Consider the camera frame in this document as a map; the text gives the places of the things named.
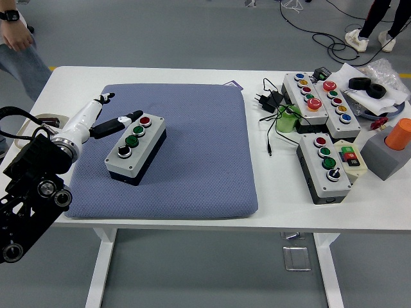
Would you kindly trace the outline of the person's hand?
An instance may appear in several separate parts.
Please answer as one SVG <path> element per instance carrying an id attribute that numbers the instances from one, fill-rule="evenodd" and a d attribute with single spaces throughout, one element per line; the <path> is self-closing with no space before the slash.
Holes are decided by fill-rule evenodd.
<path id="1" fill-rule="evenodd" d="M 2 21 L 1 36 L 4 43 L 14 51 L 23 51 L 33 44 L 33 37 L 21 21 Z"/>

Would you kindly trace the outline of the white black-fingered robot left hand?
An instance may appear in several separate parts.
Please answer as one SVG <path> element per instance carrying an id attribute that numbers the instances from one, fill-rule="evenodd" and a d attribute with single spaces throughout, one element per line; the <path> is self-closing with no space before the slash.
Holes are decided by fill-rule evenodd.
<path id="1" fill-rule="evenodd" d="M 90 137 L 101 139 L 120 132 L 143 115 L 142 110 L 137 110 L 92 127 L 99 117 L 103 105 L 109 103 L 114 96 L 115 94 L 112 92 L 104 93 L 99 98 L 90 101 L 67 122 L 62 131 L 55 135 L 55 138 L 60 137 L 75 144 L 83 144 Z"/>

